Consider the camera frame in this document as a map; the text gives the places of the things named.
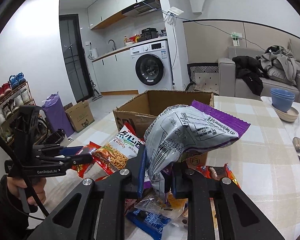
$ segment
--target blue snack bag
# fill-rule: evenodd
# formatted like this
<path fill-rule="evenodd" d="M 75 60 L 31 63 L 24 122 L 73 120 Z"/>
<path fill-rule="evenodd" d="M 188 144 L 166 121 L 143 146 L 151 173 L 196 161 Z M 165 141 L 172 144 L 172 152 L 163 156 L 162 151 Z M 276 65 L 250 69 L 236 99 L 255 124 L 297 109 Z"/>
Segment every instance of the blue snack bag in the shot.
<path fill-rule="evenodd" d="M 128 213 L 126 217 L 154 240 L 161 240 L 164 226 L 171 221 L 170 218 L 163 215 L 153 214 L 140 209 Z"/>

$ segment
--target red shoe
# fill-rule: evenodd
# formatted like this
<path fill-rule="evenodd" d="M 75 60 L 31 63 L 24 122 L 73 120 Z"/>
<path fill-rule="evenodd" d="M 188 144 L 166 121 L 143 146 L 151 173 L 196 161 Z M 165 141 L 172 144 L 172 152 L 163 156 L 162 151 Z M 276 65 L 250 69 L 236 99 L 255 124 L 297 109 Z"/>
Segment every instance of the red shoe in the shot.
<path fill-rule="evenodd" d="M 0 101 L 4 98 L 4 90 L 3 87 L 0 87 Z"/>
<path fill-rule="evenodd" d="M 12 90 L 11 90 L 9 82 L 3 84 L 2 87 L 3 87 L 3 91 L 4 91 L 5 96 L 11 93 Z"/>

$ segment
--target gray clothing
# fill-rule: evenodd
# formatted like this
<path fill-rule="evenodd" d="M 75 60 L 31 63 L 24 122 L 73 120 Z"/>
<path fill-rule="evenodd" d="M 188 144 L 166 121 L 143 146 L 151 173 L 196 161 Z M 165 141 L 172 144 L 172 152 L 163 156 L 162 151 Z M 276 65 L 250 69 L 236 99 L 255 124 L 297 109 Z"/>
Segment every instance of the gray clothing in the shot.
<path fill-rule="evenodd" d="M 300 73 L 300 67 L 289 49 L 280 47 L 276 52 L 263 54 L 260 62 L 269 78 L 288 85 L 296 85 L 295 78 L 296 74 Z"/>

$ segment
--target range hood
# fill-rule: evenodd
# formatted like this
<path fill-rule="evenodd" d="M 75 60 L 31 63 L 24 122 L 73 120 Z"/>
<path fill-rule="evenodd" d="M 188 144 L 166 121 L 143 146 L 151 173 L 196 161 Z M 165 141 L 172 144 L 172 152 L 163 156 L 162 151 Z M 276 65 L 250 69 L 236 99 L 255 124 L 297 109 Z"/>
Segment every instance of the range hood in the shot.
<path fill-rule="evenodd" d="M 144 0 L 143 2 L 130 5 L 123 9 L 121 13 L 125 16 L 137 17 L 155 11 L 152 7 L 155 9 L 161 9 L 159 0 Z"/>

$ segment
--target sofa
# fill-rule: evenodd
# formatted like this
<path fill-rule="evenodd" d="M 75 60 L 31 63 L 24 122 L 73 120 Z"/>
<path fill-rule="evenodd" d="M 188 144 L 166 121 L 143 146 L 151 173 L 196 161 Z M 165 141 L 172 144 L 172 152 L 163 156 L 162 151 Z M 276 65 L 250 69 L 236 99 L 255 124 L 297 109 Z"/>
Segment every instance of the sofa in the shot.
<path fill-rule="evenodd" d="M 289 41 L 288 49 L 290 49 L 296 59 L 297 64 L 300 66 L 300 42 Z M 247 84 L 242 79 L 235 77 L 235 63 L 232 61 L 233 57 L 237 56 L 261 56 L 264 54 L 262 50 L 248 49 L 242 47 L 228 47 L 228 58 L 219 58 L 219 75 L 220 75 L 220 90 L 221 96 L 250 98 L 260 100 L 260 97 L 254 95 Z M 261 78 L 263 83 L 263 90 L 261 96 L 271 97 L 271 88 L 280 88 L 291 91 L 294 93 L 295 101 L 300 103 L 300 74 L 296 76 L 296 86 L 287 85 L 272 79 Z"/>

